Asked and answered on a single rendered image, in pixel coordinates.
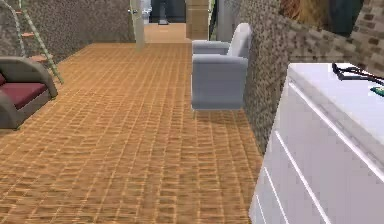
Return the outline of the tan wooden cupboard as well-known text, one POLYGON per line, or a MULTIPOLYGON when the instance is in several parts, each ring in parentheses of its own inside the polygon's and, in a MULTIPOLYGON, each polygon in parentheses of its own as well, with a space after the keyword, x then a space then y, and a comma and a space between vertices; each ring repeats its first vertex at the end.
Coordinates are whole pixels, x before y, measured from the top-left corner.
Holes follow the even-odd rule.
POLYGON ((185 0, 186 36, 191 40, 207 40, 209 33, 209 0, 185 0))

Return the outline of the pale green room door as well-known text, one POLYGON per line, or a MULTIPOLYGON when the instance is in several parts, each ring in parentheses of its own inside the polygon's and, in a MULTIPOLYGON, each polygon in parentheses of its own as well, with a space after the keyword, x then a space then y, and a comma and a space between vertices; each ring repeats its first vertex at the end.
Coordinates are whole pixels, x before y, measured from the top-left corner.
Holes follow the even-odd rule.
POLYGON ((144 37, 144 21, 141 10, 141 0, 130 0, 130 10, 137 10, 137 14, 131 14, 132 24, 134 28, 136 49, 141 50, 145 45, 144 37))

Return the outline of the white chest of drawers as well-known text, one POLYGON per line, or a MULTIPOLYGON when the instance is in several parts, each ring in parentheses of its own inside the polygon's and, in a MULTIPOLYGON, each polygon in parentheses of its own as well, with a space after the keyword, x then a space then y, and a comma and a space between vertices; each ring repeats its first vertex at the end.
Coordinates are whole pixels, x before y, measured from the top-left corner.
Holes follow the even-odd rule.
POLYGON ((289 65, 251 224, 384 224, 384 86, 332 64, 289 65))

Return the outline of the black eyeglasses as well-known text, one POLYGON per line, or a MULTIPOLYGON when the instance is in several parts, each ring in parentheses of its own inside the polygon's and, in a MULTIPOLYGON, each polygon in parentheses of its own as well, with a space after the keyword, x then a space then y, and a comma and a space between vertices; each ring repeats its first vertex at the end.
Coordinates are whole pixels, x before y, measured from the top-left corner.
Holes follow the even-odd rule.
POLYGON ((365 80, 384 86, 384 78, 376 77, 364 72, 359 67, 340 68, 336 63, 332 64, 332 71, 339 80, 365 80))

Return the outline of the pale green ladder shelf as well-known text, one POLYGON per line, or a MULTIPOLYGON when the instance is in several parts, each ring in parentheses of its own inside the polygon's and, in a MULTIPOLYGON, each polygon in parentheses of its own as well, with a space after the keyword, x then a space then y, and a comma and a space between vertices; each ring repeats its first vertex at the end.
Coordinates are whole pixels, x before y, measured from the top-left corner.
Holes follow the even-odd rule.
POLYGON ((27 9, 23 5, 23 0, 17 0, 17 6, 18 8, 15 9, 12 7, 6 0, 0 0, 0 5, 4 6, 6 9, 8 9, 13 17, 14 23, 15 23, 15 29, 16 29, 16 35, 18 38, 19 46, 20 46, 20 52, 21 56, 24 58, 29 58, 32 61, 35 62, 44 62, 48 65, 50 71, 52 72, 52 75, 56 77, 60 84, 64 83, 64 79, 61 76, 58 67, 56 63, 53 60, 53 55, 49 53, 38 29, 36 28, 35 24, 32 21, 32 18, 30 17, 27 9), (19 20, 19 17, 22 16, 25 22, 29 26, 28 31, 23 31, 21 28, 21 22, 19 20), (29 56, 26 52, 24 39, 28 37, 33 37, 34 40, 37 42, 39 46, 39 54, 38 55, 31 55, 29 56))

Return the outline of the grey sofa with red cushion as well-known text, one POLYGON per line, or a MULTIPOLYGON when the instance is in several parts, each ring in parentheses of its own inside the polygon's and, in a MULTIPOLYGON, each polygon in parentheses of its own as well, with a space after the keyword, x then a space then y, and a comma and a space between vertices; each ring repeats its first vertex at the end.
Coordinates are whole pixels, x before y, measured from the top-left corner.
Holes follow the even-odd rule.
POLYGON ((17 130, 57 95, 53 78, 40 63, 0 56, 0 129, 17 130))

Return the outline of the framed orange wall picture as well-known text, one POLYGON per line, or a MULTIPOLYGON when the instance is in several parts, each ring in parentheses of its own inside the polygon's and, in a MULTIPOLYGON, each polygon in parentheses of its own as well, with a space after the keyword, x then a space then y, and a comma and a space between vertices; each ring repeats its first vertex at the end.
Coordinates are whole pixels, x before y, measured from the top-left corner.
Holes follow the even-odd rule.
POLYGON ((298 23, 349 37, 364 0, 280 0, 279 13, 298 23))

